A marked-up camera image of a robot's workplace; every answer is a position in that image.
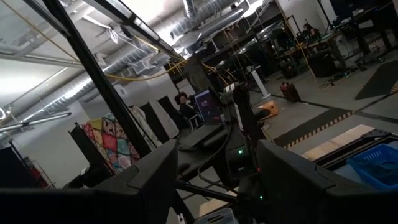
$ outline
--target curly hair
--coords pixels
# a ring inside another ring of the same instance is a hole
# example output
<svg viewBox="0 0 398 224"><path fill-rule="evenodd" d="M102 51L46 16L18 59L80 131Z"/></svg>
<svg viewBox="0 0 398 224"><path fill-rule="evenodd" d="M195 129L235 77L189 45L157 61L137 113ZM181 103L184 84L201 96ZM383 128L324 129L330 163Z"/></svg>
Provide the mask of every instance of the curly hair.
<svg viewBox="0 0 398 224"><path fill-rule="evenodd" d="M175 102L179 105L180 104L180 98L181 96L184 96L186 99L188 99L188 96L186 93L181 92L177 96L174 97Z"/></svg>

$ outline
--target red bag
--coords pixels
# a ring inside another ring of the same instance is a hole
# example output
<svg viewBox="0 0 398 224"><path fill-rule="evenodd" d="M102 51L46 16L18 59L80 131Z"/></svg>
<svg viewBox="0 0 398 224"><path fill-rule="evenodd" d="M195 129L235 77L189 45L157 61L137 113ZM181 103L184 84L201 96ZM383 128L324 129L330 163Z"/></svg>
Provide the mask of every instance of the red bag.
<svg viewBox="0 0 398 224"><path fill-rule="evenodd" d="M298 102L301 101L300 95L298 91L296 90L296 87L294 87L293 84L289 84L287 82L282 82L280 86L280 90L284 94L284 97L286 98L287 101L290 102Z"/></svg>

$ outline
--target orange box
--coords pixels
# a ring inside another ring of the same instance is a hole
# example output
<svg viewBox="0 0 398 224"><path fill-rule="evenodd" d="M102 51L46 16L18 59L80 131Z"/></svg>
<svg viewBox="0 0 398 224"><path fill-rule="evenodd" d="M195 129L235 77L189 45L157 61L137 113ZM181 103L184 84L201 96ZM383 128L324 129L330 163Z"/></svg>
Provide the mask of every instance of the orange box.
<svg viewBox="0 0 398 224"><path fill-rule="evenodd" d="M273 100L268 102L268 103L266 103L266 104L263 104L263 105L259 106L258 108L262 108L262 109L270 111L270 114L268 116L266 116L265 118L262 118L262 119L270 118L270 117L273 117L273 116L276 116L276 115L279 114L279 109L278 109L278 107L276 106L276 104L275 104L275 102Z"/></svg>

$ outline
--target black mat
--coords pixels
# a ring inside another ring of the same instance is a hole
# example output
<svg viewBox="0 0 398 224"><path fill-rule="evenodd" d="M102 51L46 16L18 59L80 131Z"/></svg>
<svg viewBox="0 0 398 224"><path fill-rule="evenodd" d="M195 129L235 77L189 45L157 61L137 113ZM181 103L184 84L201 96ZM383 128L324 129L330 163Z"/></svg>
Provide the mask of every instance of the black mat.
<svg viewBox="0 0 398 224"><path fill-rule="evenodd" d="M278 146L281 147L287 146L291 142L300 139L309 132L312 132L313 130L317 130L317 128L325 124L328 124L330 121L337 119L339 116L342 116L347 112L349 111L338 108L332 108L312 118L311 120L301 124L300 126L297 126L296 128L286 132L285 134L275 138L274 141Z"/></svg>
<svg viewBox="0 0 398 224"><path fill-rule="evenodd" d="M398 60L380 65L372 78L356 95L355 100L389 94L398 79Z"/></svg>

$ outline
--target white fabric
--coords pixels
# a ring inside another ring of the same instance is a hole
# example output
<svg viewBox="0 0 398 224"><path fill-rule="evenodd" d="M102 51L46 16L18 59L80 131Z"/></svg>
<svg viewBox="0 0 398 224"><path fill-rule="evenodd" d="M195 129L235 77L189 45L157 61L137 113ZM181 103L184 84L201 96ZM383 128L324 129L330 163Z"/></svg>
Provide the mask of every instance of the white fabric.
<svg viewBox="0 0 398 224"><path fill-rule="evenodd" d="M138 106L129 107L131 114L133 115L133 121L137 126L137 129L142 134L142 137L145 139L145 142L148 144L150 149L153 151L157 147L162 145L149 124L147 123L145 112L143 112Z"/></svg>
<svg viewBox="0 0 398 224"><path fill-rule="evenodd" d="M171 119L169 114L164 110L162 105L158 101L150 101L149 102L152 109L155 111L157 118L159 119L160 123L162 124L164 130L166 131L169 138L174 138L178 135L179 129L174 121Z"/></svg>

